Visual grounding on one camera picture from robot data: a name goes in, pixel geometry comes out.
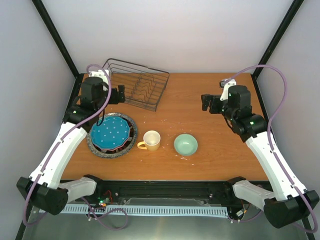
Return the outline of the black wire dish rack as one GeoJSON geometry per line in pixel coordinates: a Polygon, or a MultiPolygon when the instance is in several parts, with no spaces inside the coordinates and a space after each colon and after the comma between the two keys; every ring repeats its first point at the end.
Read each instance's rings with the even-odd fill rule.
{"type": "Polygon", "coordinates": [[[112,87],[124,86],[125,103],[155,112],[167,87],[170,73],[116,58],[103,65],[112,87]]]}

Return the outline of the green ceramic bowl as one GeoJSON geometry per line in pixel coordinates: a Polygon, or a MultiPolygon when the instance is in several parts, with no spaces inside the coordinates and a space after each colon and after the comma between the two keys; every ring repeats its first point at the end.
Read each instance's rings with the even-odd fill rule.
{"type": "Polygon", "coordinates": [[[178,135],[173,145],[176,152],[182,156],[191,156],[198,150],[198,141],[193,135],[187,133],[178,135]]]}

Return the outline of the yellow mug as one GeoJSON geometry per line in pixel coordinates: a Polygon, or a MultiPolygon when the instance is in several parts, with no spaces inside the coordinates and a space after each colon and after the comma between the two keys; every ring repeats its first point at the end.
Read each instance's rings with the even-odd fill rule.
{"type": "Polygon", "coordinates": [[[160,134],[155,130],[149,130],[143,135],[143,141],[137,143],[137,148],[153,152],[160,147],[160,142],[160,134]]]}

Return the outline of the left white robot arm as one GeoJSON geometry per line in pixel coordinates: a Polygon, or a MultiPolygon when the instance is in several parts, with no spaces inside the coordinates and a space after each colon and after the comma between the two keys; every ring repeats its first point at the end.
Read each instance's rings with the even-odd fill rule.
{"type": "Polygon", "coordinates": [[[74,200],[88,196],[92,201],[103,198],[99,178],[85,175],[62,184],[62,174],[82,140],[98,122],[108,104],[125,102],[125,86],[112,88],[109,80],[89,76],[81,84],[77,96],[65,113],[59,133],[38,167],[29,177],[20,177],[16,187],[27,205],[51,215],[58,215],[74,200]]]}

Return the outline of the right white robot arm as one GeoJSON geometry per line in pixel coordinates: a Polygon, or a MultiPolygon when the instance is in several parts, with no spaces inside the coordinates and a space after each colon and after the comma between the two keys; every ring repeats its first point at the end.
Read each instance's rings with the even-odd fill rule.
{"type": "Polygon", "coordinates": [[[308,217],[320,197],[297,179],[268,131],[267,121],[252,112],[247,87],[226,84],[221,95],[201,95],[201,103],[203,111],[224,117],[228,127],[253,152],[272,188],[266,190],[243,177],[235,177],[229,180],[233,195],[262,210],[277,229],[308,217]]]}

